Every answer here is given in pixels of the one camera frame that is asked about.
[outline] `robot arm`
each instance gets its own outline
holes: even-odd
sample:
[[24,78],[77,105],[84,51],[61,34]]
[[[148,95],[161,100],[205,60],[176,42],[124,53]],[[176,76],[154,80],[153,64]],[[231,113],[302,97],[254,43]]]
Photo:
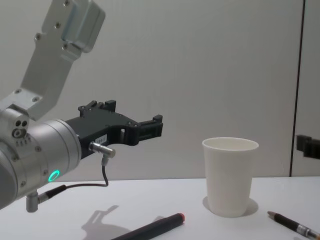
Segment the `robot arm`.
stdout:
[[113,100],[80,106],[80,116],[66,122],[28,127],[30,119],[54,107],[73,62],[93,48],[104,19],[92,0],[52,1],[20,88],[0,101],[0,209],[27,196],[27,211],[35,212],[48,199],[37,189],[75,169],[81,159],[94,152],[113,157],[110,144],[134,146],[161,136],[161,115],[136,122],[116,113]]

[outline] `cable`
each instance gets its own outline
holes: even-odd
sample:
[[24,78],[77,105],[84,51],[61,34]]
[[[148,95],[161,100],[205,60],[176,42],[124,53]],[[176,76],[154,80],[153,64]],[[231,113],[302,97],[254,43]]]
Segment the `cable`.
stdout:
[[103,179],[105,181],[105,184],[99,184],[99,183],[80,183],[80,184],[73,184],[70,186],[66,186],[66,185],[61,185],[58,186],[56,188],[53,188],[49,191],[46,191],[44,193],[42,193],[41,195],[39,195],[38,197],[38,203],[43,203],[46,200],[51,199],[52,197],[62,193],[63,191],[67,190],[67,189],[72,189],[72,188],[77,188],[77,187],[108,187],[109,186],[109,181],[107,178],[107,173],[106,173],[106,167],[102,166],[102,175],[103,175]]

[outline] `white paper cup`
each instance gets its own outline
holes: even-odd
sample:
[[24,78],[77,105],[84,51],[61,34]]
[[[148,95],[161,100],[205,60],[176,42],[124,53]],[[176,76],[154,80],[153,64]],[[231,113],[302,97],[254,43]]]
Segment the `white paper cup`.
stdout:
[[211,212],[235,218],[245,213],[250,196],[255,141],[216,137],[202,142],[207,199]]

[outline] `white table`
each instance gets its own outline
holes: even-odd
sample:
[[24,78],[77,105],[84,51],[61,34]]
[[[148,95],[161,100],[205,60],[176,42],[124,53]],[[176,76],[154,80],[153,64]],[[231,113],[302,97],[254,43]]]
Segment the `white table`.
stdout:
[[[39,192],[61,184],[48,184]],[[304,239],[269,219],[267,211],[320,231],[320,177],[254,178],[250,208],[238,218],[212,214],[205,197],[204,179],[168,179],[69,189],[42,203],[36,213],[26,212],[23,198],[0,210],[0,239],[109,240],[175,213],[185,214],[185,224],[155,239]]]

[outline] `black marker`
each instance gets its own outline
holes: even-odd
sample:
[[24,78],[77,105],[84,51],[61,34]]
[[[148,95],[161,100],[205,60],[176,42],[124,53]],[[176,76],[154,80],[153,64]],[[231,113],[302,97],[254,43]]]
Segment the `black marker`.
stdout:
[[175,215],[160,219],[146,226],[138,228],[112,240],[150,240],[182,225],[185,215],[177,213]]
[[278,224],[281,224],[292,231],[312,240],[320,240],[320,234],[312,229],[293,221],[285,216],[282,216],[279,213],[275,213],[273,211],[268,211],[268,215],[271,219],[275,220]]

